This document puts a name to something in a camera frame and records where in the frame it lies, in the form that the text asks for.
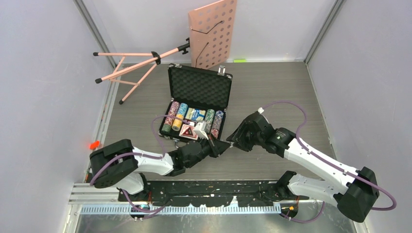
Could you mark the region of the blue playing card deck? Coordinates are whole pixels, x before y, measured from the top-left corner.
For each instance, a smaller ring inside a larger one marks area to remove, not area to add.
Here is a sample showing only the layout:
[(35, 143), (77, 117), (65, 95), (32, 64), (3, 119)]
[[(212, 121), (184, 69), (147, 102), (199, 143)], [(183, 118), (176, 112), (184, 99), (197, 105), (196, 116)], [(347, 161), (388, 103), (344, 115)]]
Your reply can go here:
[(206, 110), (189, 108), (186, 112), (185, 119), (190, 121), (202, 121), (206, 116)]

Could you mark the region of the green poker chip stack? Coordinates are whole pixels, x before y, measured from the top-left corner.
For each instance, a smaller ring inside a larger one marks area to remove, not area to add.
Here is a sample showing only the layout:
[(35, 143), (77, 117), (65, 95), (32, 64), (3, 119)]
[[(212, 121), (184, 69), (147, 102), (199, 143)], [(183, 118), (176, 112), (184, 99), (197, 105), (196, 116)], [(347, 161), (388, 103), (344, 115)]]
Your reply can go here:
[(160, 133), (161, 133), (161, 134), (170, 133), (171, 129), (172, 129), (171, 125), (164, 124), (164, 125), (162, 126), (161, 130), (160, 130)]

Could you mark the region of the red white chip stack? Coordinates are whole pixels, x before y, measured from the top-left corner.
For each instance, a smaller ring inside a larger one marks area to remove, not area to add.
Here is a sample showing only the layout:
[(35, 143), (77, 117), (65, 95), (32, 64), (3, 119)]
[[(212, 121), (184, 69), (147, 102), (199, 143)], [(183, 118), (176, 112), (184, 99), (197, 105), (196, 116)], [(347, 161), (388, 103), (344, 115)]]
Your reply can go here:
[(166, 117), (164, 124), (171, 126), (173, 124), (174, 118), (173, 116), (176, 116), (177, 111), (179, 109), (180, 103), (177, 101), (173, 101), (169, 111), (168, 111), (168, 117)]

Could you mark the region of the black poker set case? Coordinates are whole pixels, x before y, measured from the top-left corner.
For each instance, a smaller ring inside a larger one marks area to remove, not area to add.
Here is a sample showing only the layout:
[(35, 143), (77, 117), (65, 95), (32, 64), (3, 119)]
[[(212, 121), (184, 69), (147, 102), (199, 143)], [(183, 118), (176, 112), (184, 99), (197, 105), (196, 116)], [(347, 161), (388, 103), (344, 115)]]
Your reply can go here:
[[(220, 133), (217, 138), (220, 139), (226, 118), (226, 110), (228, 107), (233, 76), (228, 73), (182, 66), (180, 64), (170, 64), (168, 74), (172, 99), (168, 110), (166, 111), (166, 117), (168, 117), (168, 111), (173, 101), (177, 101), (180, 104), (186, 103), (188, 108), (206, 111), (208, 109), (213, 109), (215, 112), (223, 111), (224, 116), (220, 127)], [(193, 132), (195, 126), (186, 125), (184, 123), (179, 131), (171, 129), (170, 133), (161, 134), (160, 130), (164, 125), (166, 117), (163, 118), (159, 128), (159, 135), (161, 137), (182, 142), (200, 140), (200, 138)]]

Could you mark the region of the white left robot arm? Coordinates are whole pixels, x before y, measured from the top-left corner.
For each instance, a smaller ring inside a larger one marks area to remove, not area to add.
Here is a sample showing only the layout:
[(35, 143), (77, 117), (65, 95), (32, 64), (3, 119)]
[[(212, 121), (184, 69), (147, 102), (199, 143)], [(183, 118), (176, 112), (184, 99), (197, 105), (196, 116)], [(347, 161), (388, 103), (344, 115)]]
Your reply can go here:
[(116, 187), (131, 194), (138, 201), (149, 195), (145, 172), (161, 176), (178, 176), (204, 160), (219, 157), (230, 143), (216, 138), (189, 141), (184, 146), (165, 154), (140, 150), (131, 140), (122, 139), (92, 152), (90, 185), (97, 188)]

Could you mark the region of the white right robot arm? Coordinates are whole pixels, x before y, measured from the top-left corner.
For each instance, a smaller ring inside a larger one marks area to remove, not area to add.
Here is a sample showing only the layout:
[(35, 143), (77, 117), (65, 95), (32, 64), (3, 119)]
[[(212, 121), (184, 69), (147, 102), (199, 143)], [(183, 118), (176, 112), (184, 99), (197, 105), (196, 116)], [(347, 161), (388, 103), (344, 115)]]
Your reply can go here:
[(254, 112), (227, 138), (234, 147), (251, 151), (261, 146), (310, 170), (318, 179), (286, 171), (275, 183), (274, 191), (283, 199), (306, 196), (329, 203), (347, 218), (362, 223), (379, 197), (375, 173), (363, 167), (341, 164), (319, 152), (286, 128), (274, 128), (265, 116)]

